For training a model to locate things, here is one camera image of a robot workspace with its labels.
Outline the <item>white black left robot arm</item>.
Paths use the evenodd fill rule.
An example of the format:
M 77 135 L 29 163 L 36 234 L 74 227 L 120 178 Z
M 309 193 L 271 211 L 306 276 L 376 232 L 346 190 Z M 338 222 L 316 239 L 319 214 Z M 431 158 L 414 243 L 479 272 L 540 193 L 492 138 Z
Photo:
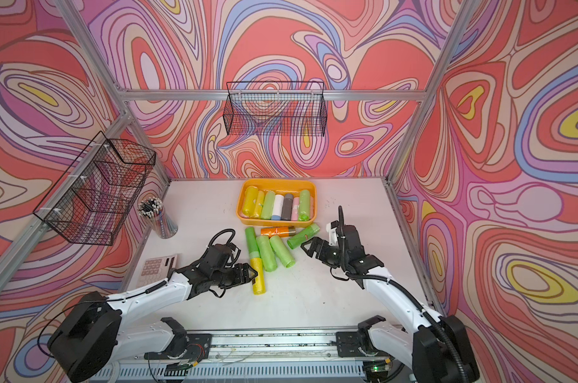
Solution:
M 253 282 L 258 271 L 238 263 L 234 244 L 209 246 L 201 258 L 167 276 L 125 293 L 85 295 L 48 341 L 50 354 L 72 382 L 92 378 L 109 363 L 141 354 L 180 359 L 189 336 L 176 319 L 164 317 L 138 325 L 143 317 L 204 293 L 221 297 L 227 290 Z

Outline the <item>green yellow trash bag roll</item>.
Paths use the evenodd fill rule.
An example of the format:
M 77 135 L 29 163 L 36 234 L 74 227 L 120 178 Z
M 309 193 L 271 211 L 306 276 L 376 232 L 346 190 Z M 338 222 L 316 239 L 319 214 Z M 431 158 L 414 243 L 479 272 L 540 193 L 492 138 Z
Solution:
M 255 229 L 252 227 L 247 227 L 245 228 L 244 233 L 248 246 L 249 265 L 255 273 L 255 276 L 252 280 L 252 291 L 254 295 L 263 295 L 266 292 L 263 273 L 263 261 L 260 257 L 260 250 L 256 241 Z

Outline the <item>orange plastic storage box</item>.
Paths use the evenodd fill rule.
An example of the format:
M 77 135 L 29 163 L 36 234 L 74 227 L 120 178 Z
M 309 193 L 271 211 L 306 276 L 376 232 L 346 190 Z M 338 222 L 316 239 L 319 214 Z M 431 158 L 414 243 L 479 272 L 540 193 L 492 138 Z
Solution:
M 282 194 L 291 193 L 295 197 L 300 196 L 302 190 L 308 190 L 311 193 L 311 216 L 308 221 L 275 221 L 275 220 L 260 220 L 255 218 L 248 218 L 242 212 L 242 206 L 245 201 L 246 190 L 248 187 L 257 187 L 264 192 L 268 190 L 277 191 Z M 236 206 L 236 216 L 241 222 L 248 226 L 264 226 L 264 227 L 282 227 L 295 226 L 306 228 L 317 220 L 317 188 L 308 180 L 289 180 L 289 179 L 249 179 L 242 184 L 241 195 Z

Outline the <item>white blue trash bag roll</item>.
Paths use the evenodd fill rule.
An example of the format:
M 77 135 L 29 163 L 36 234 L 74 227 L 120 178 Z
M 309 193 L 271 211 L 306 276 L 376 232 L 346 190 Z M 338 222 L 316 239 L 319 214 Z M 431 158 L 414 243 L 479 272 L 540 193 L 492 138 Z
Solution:
M 276 194 L 272 206 L 271 220 L 281 220 L 283 214 L 284 196 Z

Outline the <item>grey trash bag roll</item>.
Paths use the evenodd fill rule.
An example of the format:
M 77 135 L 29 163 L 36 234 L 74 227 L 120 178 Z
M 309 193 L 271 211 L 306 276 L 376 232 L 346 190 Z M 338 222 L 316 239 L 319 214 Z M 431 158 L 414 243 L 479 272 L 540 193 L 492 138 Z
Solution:
M 293 209 L 294 196 L 291 193 L 287 193 L 284 196 L 282 210 L 281 210 L 281 220 L 291 221 L 292 220 L 292 209 Z

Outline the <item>green roll with label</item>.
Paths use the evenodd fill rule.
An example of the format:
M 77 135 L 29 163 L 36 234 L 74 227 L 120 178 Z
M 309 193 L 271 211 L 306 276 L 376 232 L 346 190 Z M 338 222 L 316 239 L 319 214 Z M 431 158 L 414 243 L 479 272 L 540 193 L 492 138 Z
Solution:
M 311 224 L 310 226 L 303 228 L 299 233 L 292 236 L 288 241 L 287 245 L 290 249 L 295 250 L 297 247 L 300 247 L 302 244 L 306 243 L 308 240 L 312 239 L 316 236 L 320 231 L 319 225 L 316 223 Z

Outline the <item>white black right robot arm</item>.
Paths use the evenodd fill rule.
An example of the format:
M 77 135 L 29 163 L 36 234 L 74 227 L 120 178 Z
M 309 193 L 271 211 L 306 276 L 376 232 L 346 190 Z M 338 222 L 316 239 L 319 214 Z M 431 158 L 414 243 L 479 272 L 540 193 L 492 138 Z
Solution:
M 355 226 L 335 221 L 327 229 L 328 239 L 312 237 L 301 249 L 331 270 L 340 269 L 343 282 L 356 282 L 401 324 L 396 328 L 381 316 L 361 322 L 358 333 L 367 354 L 388 354 L 408 367 L 418 382 L 480 379 L 476 356 L 460 319 L 444 316 L 412 295 L 383 261 L 366 252 Z

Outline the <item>pink trash bag roll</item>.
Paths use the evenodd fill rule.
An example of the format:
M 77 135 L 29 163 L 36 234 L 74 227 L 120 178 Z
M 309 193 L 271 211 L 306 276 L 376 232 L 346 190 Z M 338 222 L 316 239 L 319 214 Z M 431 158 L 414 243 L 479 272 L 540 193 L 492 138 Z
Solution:
M 300 198 L 295 197 L 292 202 L 292 214 L 291 214 L 291 221 L 293 222 L 299 220 L 299 206 L 300 206 Z

